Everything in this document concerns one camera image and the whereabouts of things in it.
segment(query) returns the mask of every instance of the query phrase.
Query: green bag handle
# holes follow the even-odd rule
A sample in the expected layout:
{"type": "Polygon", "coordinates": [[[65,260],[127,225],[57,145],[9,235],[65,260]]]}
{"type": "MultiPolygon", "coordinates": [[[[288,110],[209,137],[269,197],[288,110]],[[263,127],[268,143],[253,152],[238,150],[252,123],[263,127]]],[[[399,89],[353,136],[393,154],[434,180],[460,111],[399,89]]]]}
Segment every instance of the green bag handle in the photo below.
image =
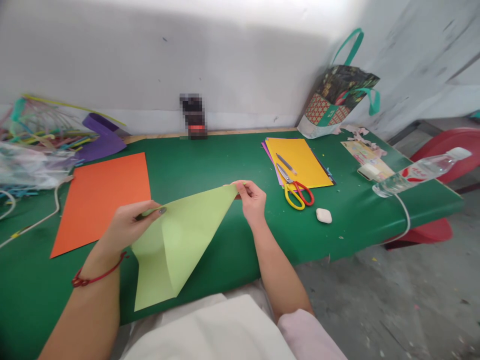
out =
{"type": "Polygon", "coordinates": [[[380,93],[375,89],[360,87],[358,89],[353,89],[353,90],[350,90],[350,91],[346,92],[345,95],[343,95],[342,98],[345,99],[349,93],[353,93],[353,92],[356,92],[356,91],[361,91],[361,92],[364,92],[368,95],[368,99],[370,100],[370,110],[368,111],[368,114],[370,116],[373,116],[380,111],[380,93]],[[372,91],[376,92],[374,100],[372,100],[372,91]]]}
{"type": "Polygon", "coordinates": [[[344,46],[347,45],[347,43],[357,34],[358,34],[358,36],[356,37],[355,43],[353,44],[353,47],[351,48],[350,53],[348,54],[348,57],[346,58],[345,63],[343,64],[343,65],[350,66],[350,64],[352,63],[352,60],[354,59],[355,55],[357,54],[357,51],[360,48],[360,45],[362,44],[362,40],[364,39],[364,32],[362,31],[362,29],[360,27],[358,29],[353,30],[353,32],[350,34],[350,36],[346,38],[346,40],[343,42],[343,44],[340,46],[340,48],[336,52],[335,57],[333,58],[333,61],[331,62],[332,64],[337,59],[337,56],[342,51],[344,46]]]}

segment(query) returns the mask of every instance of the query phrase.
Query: scissors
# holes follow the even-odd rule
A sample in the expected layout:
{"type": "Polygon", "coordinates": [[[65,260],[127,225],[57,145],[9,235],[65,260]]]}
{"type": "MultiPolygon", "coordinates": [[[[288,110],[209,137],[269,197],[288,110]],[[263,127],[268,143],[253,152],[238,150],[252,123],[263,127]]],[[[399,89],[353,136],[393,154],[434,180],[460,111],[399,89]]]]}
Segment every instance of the scissors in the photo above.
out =
{"type": "Polygon", "coordinates": [[[301,183],[299,183],[298,181],[293,181],[286,173],[286,171],[284,170],[283,167],[281,167],[278,163],[276,164],[276,167],[278,168],[278,171],[280,171],[280,174],[283,176],[283,178],[286,180],[286,184],[285,184],[285,199],[286,201],[291,205],[292,208],[294,209],[297,209],[297,210],[303,210],[305,209],[305,205],[307,206],[312,206],[315,202],[315,198],[314,198],[314,195],[312,194],[312,192],[310,191],[310,189],[308,187],[306,187],[305,185],[302,185],[301,183]],[[294,189],[291,188],[292,185],[295,185],[295,188],[296,188],[296,191],[294,191],[294,189]],[[308,193],[308,195],[310,195],[310,202],[308,202],[307,200],[305,200],[304,198],[304,195],[302,194],[302,192],[300,191],[300,188],[303,188],[306,190],[306,192],[308,193]],[[289,192],[292,193],[292,195],[300,202],[300,206],[297,206],[295,205],[292,200],[290,200],[290,196],[289,196],[289,192]]]}

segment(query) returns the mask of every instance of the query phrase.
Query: patterned bag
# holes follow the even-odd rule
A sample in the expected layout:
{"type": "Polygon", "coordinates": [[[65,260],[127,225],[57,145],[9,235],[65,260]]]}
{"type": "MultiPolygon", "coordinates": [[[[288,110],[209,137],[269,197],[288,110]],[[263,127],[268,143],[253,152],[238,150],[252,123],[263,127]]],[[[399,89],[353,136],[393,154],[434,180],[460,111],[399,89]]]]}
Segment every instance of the patterned bag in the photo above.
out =
{"type": "Polygon", "coordinates": [[[333,62],[343,47],[357,34],[345,64],[332,66],[323,74],[322,82],[298,125],[298,130],[308,139],[333,133],[366,95],[370,100],[369,114],[375,115],[380,110],[380,93],[372,89],[380,78],[350,66],[364,38],[362,29],[358,28],[350,34],[333,62]]]}

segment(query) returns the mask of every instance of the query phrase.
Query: plastic water bottle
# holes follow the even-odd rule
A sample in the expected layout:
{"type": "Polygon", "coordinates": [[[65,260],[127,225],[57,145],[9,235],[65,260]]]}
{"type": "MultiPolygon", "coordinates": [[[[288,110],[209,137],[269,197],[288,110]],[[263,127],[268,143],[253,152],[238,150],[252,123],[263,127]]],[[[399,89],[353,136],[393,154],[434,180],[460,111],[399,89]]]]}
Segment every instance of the plastic water bottle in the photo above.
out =
{"type": "Polygon", "coordinates": [[[455,147],[445,154],[430,156],[414,162],[412,165],[373,185],[372,190],[382,198],[401,193],[428,180],[446,174],[458,160],[471,156],[463,147],[455,147]]]}

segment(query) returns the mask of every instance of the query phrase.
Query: orange paper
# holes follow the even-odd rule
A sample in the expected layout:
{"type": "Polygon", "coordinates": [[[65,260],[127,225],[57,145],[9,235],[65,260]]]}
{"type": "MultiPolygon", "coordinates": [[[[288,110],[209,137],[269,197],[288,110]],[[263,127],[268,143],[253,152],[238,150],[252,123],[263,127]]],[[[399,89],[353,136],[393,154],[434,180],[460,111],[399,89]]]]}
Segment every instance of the orange paper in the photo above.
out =
{"type": "Polygon", "coordinates": [[[75,169],[50,259],[100,239],[115,210],[151,199],[145,153],[75,169]]]}
{"type": "MultiPolygon", "coordinates": [[[[269,137],[265,140],[271,158],[276,164],[286,171],[292,180],[297,180],[307,188],[320,188],[333,185],[329,176],[324,171],[314,153],[310,149],[305,139],[283,139],[269,137]],[[277,154],[284,158],[290,166],[297,172],[294,175],[283,162],[280,161],[277,154]]],[[[283,186],[287,183],[283,176],[280,176],[283,186]]]]}

